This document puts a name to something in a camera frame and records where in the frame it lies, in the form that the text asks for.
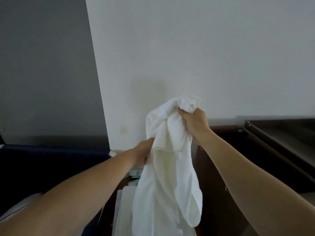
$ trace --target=forearm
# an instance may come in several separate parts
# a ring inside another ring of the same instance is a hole
[[[259,235],[314,235],[315,210],[291,188],[209,131],[201,146]]]
[[[107,202],[131,169],[133,149],[57,185],[37,202],[4,223],[2,235],[73,235]]]

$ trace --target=person's left arm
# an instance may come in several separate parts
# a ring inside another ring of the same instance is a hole
[[[0,224],[0,235],[74,235],[105,205],[133,166],[142,166],[153,138],[77,174]]]

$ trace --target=hand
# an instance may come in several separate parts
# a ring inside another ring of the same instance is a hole
[[[188,132],[193,136],[194,141],[198,145],[203,144],[207,140],[207,135],[212,132],[204,111],[196,108],[195,112],[191,114],[178,108],[178,113],[183,118]]]
[[[140,142],[135,148],[136,160],[134,167],[141,167],[146,163],[146,158],[149,156],[154,138],[150,138]]]

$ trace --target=person's right arm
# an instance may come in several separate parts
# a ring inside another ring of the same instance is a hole
[[[211,131],[202,110],[178,111],[259,235],[315,235],[314,206]]]

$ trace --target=white towel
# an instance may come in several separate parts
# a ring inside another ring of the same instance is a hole
[[[178,107],[193,113],[200,98],[174,98],[147,115],[147,139],[154,137],[133,201],[134,236],[196,235],[202,193],[191,161],[192,136]]]

